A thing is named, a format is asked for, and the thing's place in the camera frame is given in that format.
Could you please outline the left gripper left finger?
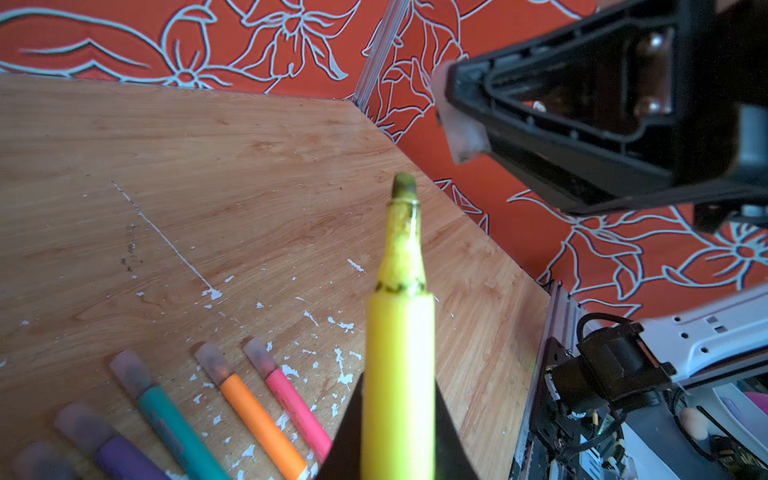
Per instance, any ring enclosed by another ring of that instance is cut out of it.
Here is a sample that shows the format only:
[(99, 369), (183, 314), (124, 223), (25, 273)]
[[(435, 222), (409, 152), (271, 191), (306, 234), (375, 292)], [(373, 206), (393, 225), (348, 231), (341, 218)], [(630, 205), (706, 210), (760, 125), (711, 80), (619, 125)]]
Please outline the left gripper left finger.
[(316, 480), (360, 480), (364, 375), (361, 374)]

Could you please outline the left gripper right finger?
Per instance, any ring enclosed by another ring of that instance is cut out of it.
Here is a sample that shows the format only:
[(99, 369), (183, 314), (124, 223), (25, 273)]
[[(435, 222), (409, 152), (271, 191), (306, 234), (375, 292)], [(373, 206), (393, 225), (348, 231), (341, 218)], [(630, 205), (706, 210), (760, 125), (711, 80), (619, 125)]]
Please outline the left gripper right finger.
[(435, 479), (478, 479), (438, 384), (435, 384)]

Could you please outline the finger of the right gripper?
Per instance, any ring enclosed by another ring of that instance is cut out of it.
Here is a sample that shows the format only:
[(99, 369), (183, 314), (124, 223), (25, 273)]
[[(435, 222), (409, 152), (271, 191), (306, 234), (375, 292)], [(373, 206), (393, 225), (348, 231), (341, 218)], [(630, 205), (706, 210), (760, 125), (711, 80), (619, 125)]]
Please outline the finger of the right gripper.
[(767, 5), (620, 1), (449, 69), (487, 154), (576, 217), (679, 204), (767, 224)]

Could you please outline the pink marker pen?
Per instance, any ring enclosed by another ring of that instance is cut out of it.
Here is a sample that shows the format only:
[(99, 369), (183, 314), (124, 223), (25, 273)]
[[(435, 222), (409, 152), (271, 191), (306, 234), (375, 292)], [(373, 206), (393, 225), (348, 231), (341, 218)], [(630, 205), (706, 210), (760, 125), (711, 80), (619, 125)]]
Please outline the pink marker pen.
[(318, 462), (323, 464), (330, 453), (332, 440), (310, 407), (281, 370), (274, 370), (269, 373), (265, 382), (302, 438), (317, 456)]

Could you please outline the yellow marker pen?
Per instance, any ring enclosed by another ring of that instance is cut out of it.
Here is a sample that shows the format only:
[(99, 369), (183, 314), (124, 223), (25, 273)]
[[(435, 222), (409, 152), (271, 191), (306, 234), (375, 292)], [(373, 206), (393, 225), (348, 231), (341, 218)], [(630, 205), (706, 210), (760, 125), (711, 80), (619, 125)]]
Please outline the yellow marker pen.
[(360, 472), (364, 479), (435, 475), (435, 301), (421, 248), (415, 179), (394, 177), (385, 249), (367, 307)]

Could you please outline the orange marker pen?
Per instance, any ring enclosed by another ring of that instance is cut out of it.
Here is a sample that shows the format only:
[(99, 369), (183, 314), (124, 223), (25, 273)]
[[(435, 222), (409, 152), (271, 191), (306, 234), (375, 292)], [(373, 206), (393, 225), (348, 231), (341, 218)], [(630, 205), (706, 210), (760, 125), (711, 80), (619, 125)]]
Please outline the orange marker pen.
[(306, 462), (237, 374), (219, 389), (285, 479), (310, 478)]

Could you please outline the green marker pen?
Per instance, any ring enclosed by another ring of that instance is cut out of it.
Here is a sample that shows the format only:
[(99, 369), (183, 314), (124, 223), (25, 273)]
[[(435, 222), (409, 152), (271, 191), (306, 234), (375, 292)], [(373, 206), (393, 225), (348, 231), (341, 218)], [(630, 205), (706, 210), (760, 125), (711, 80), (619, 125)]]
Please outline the green marker pen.
[(137, 405), (190, 479), (229, 479), (205, 443), (160, 386), (143, 392)]

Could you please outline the purple marker pen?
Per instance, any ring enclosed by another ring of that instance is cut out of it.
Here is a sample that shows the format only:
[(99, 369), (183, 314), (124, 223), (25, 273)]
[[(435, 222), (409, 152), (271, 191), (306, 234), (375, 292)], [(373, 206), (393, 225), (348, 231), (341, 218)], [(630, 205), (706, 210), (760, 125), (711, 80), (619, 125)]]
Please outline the purple marker pen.
[(114, 436), (93, 455), (96, 465), (111, 479), (168, 480), (169, 477), (132, 442)]

